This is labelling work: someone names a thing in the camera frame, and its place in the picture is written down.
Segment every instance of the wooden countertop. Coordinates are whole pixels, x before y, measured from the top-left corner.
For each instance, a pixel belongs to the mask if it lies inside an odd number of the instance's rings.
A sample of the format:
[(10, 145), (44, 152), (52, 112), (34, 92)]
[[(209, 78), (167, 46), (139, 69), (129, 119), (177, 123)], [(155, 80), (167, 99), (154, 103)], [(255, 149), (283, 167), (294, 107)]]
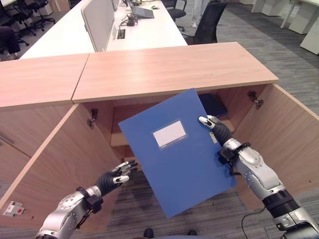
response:
[(71, 102), (89, 54), (0, 62), (0, 110)]
[(274, 83), (239, 43), (90, 54), (75, 103)]
[(0, 111), (274, 83), (237, 42), (0, 62)]

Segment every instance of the black wrist strap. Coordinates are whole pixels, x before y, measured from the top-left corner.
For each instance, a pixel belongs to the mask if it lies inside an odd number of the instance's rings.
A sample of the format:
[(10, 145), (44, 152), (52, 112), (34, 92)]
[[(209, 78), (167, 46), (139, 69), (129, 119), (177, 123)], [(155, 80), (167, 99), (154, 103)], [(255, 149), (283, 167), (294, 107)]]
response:
[(222, 148), (219, 152), (218, 152), (218, 160), (219, 162), (221, 162), (223, 165), (224, 164), (228, 164), (230, 166), (229, 169), (229, 174), (230, 176), (235, 176), (235, 175), (241, 175), (240, 173), (234, 173), (234, 163), (235, 160), (238, 157), (238, 152), (246, 147), (250, 147), (250, 143), (246, 142), (243, 143), (242, 145), (240, 145), (239, 147), (237, 147), (234, 150), (230, 150), (230, 149), (224, 149)]

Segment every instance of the cabinet door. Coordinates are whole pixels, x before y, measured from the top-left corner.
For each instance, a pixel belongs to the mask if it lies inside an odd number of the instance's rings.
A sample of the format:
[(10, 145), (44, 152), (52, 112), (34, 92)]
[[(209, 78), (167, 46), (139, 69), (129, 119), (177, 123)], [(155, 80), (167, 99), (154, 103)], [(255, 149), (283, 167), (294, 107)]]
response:
[(30, 157), (0, 139), (0, 181), (12, 183)]
[(72, 104), (10, 109), (0, 112), (0, 137), (33, 156)]
[[(278, 85), (268, 85), (234, 136), (250, 142), (273, 168), (292, 195), (319, 187), (319, 117)], [(242, 177), (237, 177), (237, 192), (245, 205), (262, 206)]]
[[(79, 186), (94, 185), (119, 163), (99, 128), (87, 125), (90, 118), (83, 105), (72, 106), (1, 198), (0, 225), (39, 229), (61, 199)], [(103, 200), (102, 210), (91, 215), (82, 230), (105, 230), (114, 204), (112, 193)], [(2, 216), (10, 201), (23, 203), (26, 212), (14, 218)]]

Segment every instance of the white label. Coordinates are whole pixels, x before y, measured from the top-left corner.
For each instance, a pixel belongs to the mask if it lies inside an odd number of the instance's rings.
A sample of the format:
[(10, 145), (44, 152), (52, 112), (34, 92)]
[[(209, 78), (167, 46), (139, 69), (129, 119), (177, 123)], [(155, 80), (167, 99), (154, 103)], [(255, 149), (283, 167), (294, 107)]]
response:
[(180, 121), (170, 124), (153, 133), (159, 147), (162, 147), (174, 140), (186, 135), (185, 130)]

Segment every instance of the white desk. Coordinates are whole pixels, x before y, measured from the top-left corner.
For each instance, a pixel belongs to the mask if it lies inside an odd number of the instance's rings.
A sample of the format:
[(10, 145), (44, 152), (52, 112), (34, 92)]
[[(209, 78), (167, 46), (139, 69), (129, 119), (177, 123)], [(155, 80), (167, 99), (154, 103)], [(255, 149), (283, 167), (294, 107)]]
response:
[(256, 0), (251, 12), (261, 12), (267, 16), (279, 16), (289, 0)]
[(319, 54), (319, 17), (300, 46), (316, 55)]
[[(138, 24), (133, 27), (121, 27), (126, 29), (125, 39), (114, 40), (111, 37), (106, 51), (186, 46), (187, 43), (161, 1), (146, 2), (141, 7), (151, 9), (154, 5), (159, 7), (153, 10), (154, 19), (139, 19)], [(120, 7), (116, 11), (114, 21), (116, 28), (129, 12), (126, 10), (130, 9)]]
[(14, 3), (16, 0), (1, 0), (1, 3), (3, 6), (8, 6), (12, 3)]
[[(94, 52), (81, 14), (81, 8), (87, 1), (82, 0), (72, 8), (21, 59)], [(153, 11), (154, 19), (140, 19), (134, 27), (121, 27), (127, 29), (125, 39), (113, 39), (111, 35), (107, 51), (187, 45), (162, 2), (153, 1), (146, 4), (143, 7), (159, 7)], [(115, 12), (116, 28), (126, 14), (125, 7), (119, 7)]]
[(299, 34), (307, 34), (319, 16), (319, 0), (302, 1), (303, 4), (290, 24), (289, 29)]

